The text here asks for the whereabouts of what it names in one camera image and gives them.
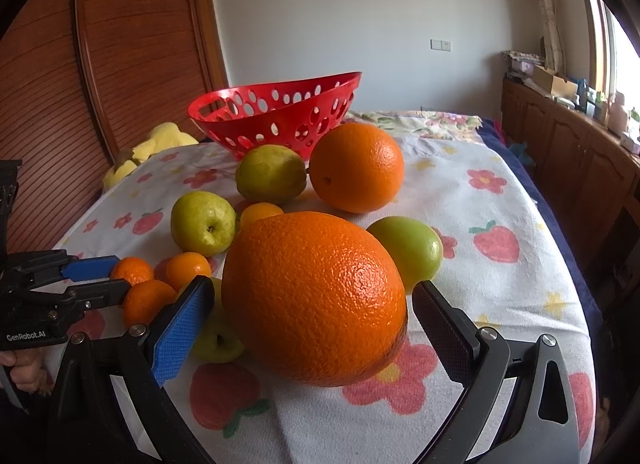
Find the person's left hand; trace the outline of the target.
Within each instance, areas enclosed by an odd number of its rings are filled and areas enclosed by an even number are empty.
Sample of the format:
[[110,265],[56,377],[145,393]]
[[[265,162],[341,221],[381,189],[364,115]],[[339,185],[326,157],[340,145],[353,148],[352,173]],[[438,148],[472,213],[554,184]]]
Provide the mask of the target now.
[[10,368],[10,379],[22,392],[38,392],[47,380],[39,348],[1,351],[0,363]]

